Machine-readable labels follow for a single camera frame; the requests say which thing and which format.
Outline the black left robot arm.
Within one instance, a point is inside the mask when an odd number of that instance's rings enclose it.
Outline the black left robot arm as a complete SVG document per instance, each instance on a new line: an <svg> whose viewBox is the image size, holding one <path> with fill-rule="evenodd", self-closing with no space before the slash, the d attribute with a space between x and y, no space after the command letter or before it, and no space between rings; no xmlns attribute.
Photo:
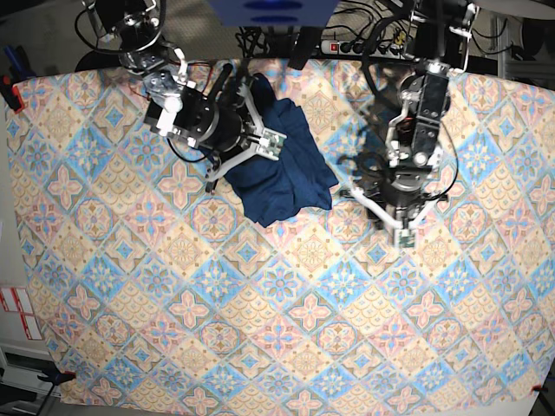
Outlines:
<svg viewBox="0 0 555 416"><path fill-rule="evenodd" d="M397 249L415 247L416 231L448 189L428 192L426 182L442 158L442 119L451 106L449 75L467 68L468 44L479 6L473 1L404 1L387 3L389 16L374 24L360 53L362 73L377 103L395 113L378 149L364 149L348 161L355 177L341 194L364 206L379 230L386 230ZM386 29L405 21L402 57L408 74L390 99L375 84L370 59Z"/></svg>

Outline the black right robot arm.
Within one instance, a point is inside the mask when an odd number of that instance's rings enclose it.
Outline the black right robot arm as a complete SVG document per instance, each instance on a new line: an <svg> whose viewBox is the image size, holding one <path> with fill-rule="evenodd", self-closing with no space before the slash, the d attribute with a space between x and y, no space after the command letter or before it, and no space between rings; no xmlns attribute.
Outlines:
<svg viewBox="0 0 555 416"><path fill-rule="evenodd" d="M165 138L171 150L179 144L211 161L206 189L252 158L276 161L286 136L267 127L252 94L255 78L225 64L209 91L188 74L191 64L175 43L162 35L165 1L85 1L96 36L85 45L114 55L124 69L140 77L149 98L145 123Z"/></svg>

